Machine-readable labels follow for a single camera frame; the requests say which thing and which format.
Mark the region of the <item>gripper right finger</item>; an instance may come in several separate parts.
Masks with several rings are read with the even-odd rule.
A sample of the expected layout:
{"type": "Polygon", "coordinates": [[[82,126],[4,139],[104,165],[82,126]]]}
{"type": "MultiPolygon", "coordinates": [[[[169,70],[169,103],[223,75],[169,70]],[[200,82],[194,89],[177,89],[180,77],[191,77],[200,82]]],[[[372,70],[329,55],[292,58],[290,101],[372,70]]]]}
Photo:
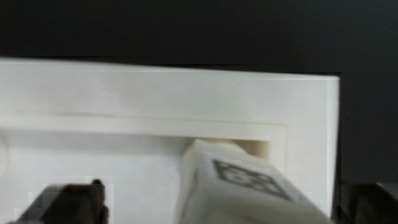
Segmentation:
{"type": "Polygon", "coordinates": [[[342,185],[337,224],[398,224],[398,183],[342,185]]]}

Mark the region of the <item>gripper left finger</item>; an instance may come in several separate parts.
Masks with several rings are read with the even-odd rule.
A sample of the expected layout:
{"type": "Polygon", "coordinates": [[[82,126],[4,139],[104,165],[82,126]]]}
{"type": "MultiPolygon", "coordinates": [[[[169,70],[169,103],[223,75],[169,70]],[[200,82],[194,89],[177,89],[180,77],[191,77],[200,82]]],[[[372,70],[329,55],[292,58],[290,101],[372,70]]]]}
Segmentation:
{"type": "Polygon", "coordinates": [[[109,224],[102,180],[95,179],[88,184],[50,185],[17,224],[109,224]]]}

